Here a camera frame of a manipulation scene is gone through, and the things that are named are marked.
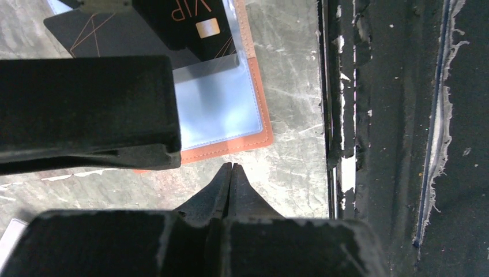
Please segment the black VIP credit card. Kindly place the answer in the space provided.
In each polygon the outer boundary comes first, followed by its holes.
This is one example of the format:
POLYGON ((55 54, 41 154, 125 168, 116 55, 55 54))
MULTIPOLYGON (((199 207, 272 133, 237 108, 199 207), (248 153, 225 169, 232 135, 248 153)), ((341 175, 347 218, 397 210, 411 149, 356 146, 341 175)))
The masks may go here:
POLYGON ((80 9, 44 20, 74 58, 165 55, 173 69, 201 62, 223 71, 239 66, 222 1, 133 1, 124 12, 80 9))

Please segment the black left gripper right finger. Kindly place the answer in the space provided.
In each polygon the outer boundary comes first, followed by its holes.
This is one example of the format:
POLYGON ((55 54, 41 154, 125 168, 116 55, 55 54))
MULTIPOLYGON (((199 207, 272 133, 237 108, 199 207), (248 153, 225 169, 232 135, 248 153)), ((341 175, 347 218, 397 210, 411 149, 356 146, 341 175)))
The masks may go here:
POLYGON ((284 218, 234 164, 220 238, 220 276, 388 276, 372 228, 358 220, 284 218))

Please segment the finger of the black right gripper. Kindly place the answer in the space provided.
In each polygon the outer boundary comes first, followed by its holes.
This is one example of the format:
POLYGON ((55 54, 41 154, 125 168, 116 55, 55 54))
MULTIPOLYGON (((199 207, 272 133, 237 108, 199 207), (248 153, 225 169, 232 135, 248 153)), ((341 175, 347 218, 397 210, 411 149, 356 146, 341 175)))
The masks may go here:
POLYGON ((1 174, 181 165, 164 55, 1 61, 1 174))

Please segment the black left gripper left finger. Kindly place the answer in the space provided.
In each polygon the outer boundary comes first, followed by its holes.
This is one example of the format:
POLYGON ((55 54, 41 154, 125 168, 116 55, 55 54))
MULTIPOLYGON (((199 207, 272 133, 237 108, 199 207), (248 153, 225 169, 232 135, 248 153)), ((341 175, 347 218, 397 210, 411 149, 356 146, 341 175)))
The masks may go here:
POLYGON ((220 276, 222 220, 232 179, 224 163, 171 211, 40 213, 21 234, 2 276, 220 276))

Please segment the white silver card stack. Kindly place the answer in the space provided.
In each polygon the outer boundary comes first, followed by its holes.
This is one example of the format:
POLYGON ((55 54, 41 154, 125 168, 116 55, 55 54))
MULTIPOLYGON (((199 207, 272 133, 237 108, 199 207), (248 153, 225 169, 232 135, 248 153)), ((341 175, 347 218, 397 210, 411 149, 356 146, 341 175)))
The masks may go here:
POLYGON ((1 237, 1 264, 7 260, 27 225, 27 222, 17 218, 9 222, 1 237))

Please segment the brown leather card holder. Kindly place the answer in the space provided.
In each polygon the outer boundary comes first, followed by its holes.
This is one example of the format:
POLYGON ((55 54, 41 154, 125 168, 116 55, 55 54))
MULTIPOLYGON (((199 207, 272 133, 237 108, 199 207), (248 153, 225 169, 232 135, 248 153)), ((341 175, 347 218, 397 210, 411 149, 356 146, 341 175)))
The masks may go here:
POLYGON ((243 1, 222 1, 240 64, 173 69, 182 163, 271 145, 272 127, 243 1))

